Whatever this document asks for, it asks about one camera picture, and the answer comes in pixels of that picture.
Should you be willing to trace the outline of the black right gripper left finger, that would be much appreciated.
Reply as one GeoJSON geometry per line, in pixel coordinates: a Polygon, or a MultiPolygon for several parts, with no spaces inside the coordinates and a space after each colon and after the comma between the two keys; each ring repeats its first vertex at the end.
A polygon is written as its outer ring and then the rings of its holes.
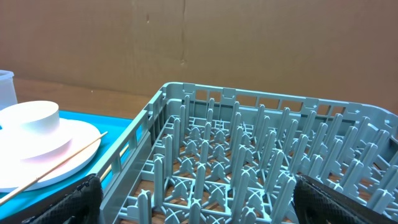
{"type": "Polygon", "coordinates": [[[23,224],[95,224],[100,215],[103,190],[100,178],[90,175],[61,201],[39,215],[27,218],[23,224]]]}

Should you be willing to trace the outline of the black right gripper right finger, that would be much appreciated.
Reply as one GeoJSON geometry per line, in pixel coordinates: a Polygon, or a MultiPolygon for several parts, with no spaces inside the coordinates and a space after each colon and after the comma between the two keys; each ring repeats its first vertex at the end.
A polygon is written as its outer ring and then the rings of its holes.
{"type": "Polygon", "coordinates": [[[292,205],[299,223],[395,223],[307,175],[298,176],[292,205]]]}

